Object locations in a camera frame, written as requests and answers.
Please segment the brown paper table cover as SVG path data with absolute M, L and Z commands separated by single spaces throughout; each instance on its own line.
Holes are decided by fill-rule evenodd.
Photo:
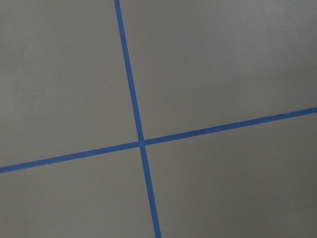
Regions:
M 144 138 L 317 108 L 314 0 L 119 0 Z M 0 167 L 136 140 L 114 0 L 0 3 Z M 3 238 L 153 238 L 137 152 L 0 177 Z M 147 147 L 161 238 L 314 238 L 317 114 Z

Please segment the blue tape grid lines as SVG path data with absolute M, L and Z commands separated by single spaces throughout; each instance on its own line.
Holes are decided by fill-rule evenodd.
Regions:
M 160 143 L 166 143 L 169 141 L 177 141 L 190 137 L 197 137 L 204 134 L 219 133 L 227 130 L 233 130 L 237 128 L 244 128 L 253 125 L 259 125 L 263 123 L 270 123 L 273 121 L 292 119 L 297 117 L 304 117 L 307 115 L 314 115 L 317 112 L 315 107 L 296 110 L 294 112 L 287 112 L 282 114 L 277 114 L 268 117 L 261 117 L 258 119 L 251 119 L 242 122 L 234 122 L 225 125 L 217 125 L 204 129 L 197 129 L 189 132 L 182 132 L 173 135 L 159 136 L 156 138 L 145 139 L 142 120 L 139 112 L 139 105 L 137 99 L 137 93 L 135 90 L 135 84 L 133 79 L 133 73 L 130 63 L 129 50 L 126 41 L 124 21 L 122 16 L 122 9 L 120 1 L 116 0 L 113 3 L 113 12 L 116 15 L 116 23 L 118 25 L 118 35 L 120 36 L 118 42 L 121 44 L 121 51 L 123 55 L 124 67 L 126 71 L 127 84 L 129 87 L 131 109 L 133 114 L 133 120 L 136 131 L 136 140 L 129 141 L 123 144 L 117 144 L 112 146 L 107 146 L 104 148 L 96 148 L 92 150 L 71 153 L 51 158 L 45 158 L 41 160 L 33 160 L 25 163 L 19 163 L 15 165 L 2 166 L 0 169 L 1 177 L 6 174 L 23 173 L 23 172 L 33 172 L 39 173 L 44 170 L 51 168 L 55 169 L 56 173 L 62 172 L 66 176 L 72 172 L 77 172 L 77 177 L 84 177 L 84 171 L 88 166 L 92 166 L 93 170 L 96 171 L 97 167 L 100 167 L 103 172 L 110 169 L 111 160 L 107 158 L 108 154 L 119 155 L 121 152 L 131 153 L 133 151 L 137 152 L 137 159 L 133 159 L 133 163 L 139 165 L 142 168 L 142 173 L 144 174 L 144 189 L 148 196 L 148 212 L 149 217 L 146 219 L 147 222 L 152 223 L 153 231 L 152 236 L 160 238 L 161 228 L 159 224 L 159 215 L 157 212 L 157 204 L 155 199 L 155 192 L 152 184 L 152 175 L 149 165 L 149 159 L 147 154 L 147 147 L 151 145 L 157 145 Z

